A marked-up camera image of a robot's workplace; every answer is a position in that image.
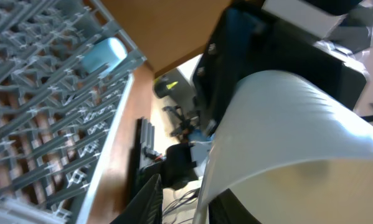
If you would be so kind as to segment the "grey plastic dishwasher rack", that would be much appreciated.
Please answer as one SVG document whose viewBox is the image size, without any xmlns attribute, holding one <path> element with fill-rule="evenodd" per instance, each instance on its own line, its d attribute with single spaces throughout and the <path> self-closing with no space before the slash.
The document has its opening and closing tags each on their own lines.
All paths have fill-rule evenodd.
<svg viewBox="0 0 373 224">
<path fill-rule="evenodd" d="M 118 38 L 107 76 L 81 64 Z M 101 1 L 0 0 L 0 223 L 86 223 L 145 56 Z"/>
</svg>

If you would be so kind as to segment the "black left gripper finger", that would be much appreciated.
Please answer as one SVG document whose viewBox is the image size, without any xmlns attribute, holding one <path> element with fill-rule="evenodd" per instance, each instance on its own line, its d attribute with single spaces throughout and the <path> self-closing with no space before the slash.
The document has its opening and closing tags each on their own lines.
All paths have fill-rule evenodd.
<svg viewBox="0 0 373 224">
<path fill-rule="evenodd" d="M 110 224 L 162 224 L 162 206 L 161 176 L 154 174 Z"/>
</svg>

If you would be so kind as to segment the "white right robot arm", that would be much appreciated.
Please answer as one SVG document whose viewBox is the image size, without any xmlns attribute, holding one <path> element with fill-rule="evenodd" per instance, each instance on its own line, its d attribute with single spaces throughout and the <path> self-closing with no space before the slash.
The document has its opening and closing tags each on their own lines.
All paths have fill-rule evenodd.
<svg viewBox="0 0 373 224">
<path fill-rule="evenodd" d="M 214 134 L 237 83 L 265 70 L 297 74 L 353 110 L 372 46 L 373 1 L 235 1 L 192 76 L 200 129 Z"/>
</svg>

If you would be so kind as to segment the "small white cup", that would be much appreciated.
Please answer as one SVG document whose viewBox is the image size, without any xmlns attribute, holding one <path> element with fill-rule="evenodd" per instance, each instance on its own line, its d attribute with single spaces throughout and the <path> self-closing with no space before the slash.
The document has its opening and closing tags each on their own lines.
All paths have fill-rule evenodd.
<svg viewBox="0 0 373 224">
<path fill-rule="evenodd" d="M 290 72 L 237 83 L 195 223 L 373 223 L 373 126 Z"/>
</svg>

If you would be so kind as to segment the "light blue plastic cup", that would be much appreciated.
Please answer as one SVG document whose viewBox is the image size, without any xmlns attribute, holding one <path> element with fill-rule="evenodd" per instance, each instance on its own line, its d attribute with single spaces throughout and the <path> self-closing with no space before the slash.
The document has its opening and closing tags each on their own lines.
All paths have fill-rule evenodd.
<svg viewBox="0 0 373 224">
<path fill-rule="evenodd" d="M 90 73 L 107 63 L 108 68 L 101 73 L 101 76 L 107 76 L 127 55 L 124 44 L 118 38 L 110 37 L 94 45 L 91 51 L 84 55 L 81 64 Z"/>
</svg>

